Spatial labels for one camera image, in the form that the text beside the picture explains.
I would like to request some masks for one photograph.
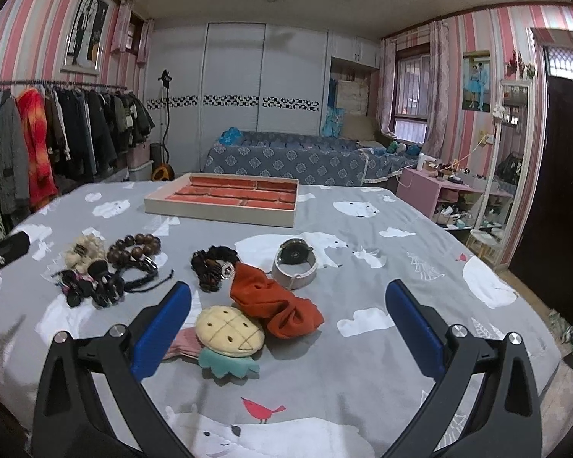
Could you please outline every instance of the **stool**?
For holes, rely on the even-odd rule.
[[[490,265],[495,265],[494,261],[498,257],[499,242],[487,232],[472,229],[465,244],[469,250],[477,257]]]

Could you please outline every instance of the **framed picture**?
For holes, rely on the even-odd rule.
[[[62,71],[99,74],[108,0],[79,0],[66,43]]]
[[[490,113],[490,52],[463,53],[463,110]]]

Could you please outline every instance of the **dark wooden door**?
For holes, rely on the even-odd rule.
[[[573,81],[550,77],[533,205],[510,270],[573,326]]]

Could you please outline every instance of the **pink striped wall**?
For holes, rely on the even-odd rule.
[[[104,48],[117,21],[117,4],[110,1],[104,26]],[[98,76],[60,71],[66,39],[78,0],[8,0],[0,12],[0,81],[55,79],[126,85],[142,96],[145,68],[131,53],[104,52]]]
[[[507,77],[505,62],[511,58],[513,49],[520,52],[525,62],[534,62],[537,77],[532,94],[536,102],[533,116],[532,153],[529,172],[524,181],[522,203],[516,211],[513,232],[506,244],[503,263],[509,263],[520,239],[530,205],[535,194],[539,166],[541,164],[542,140],[545,132],[547,92],[545,89],[544,59],[541,47],[544,44],[559,44],[573,47],[573,7],[568,5],[518,5],[493,8],[462,14],[445,19],[450,41],[450,109],[442,150],[443,160],[462,158],[479,142],[480,131],[492,131],[492,117],[488,113],[465,111],[462,103],[462,57],[465,52],[489,50],[492,59],[492,104],[499,92],[499,79]],[[429,41],[429,27],[421,26],[397,36],[397,49],[423,44]],[[487,174],[492,147],[480,147],[470,155],[468,167],[473,173]]]

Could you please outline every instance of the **red bird print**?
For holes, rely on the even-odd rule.
[[[260,424],[266,424],[268,419],[273,414],[278,413],[279,411],[286,410],[286,408],[284,408],[282,405],[276,408],[275,410],[270,410],[269,408],[261,406],[260,404],[257,404],[254,401],[251,401],[250,399],[242,398],[242,401],[244,402],[244,407],[246,408],[246,411],[248,411],[253,418],[258,418]]]

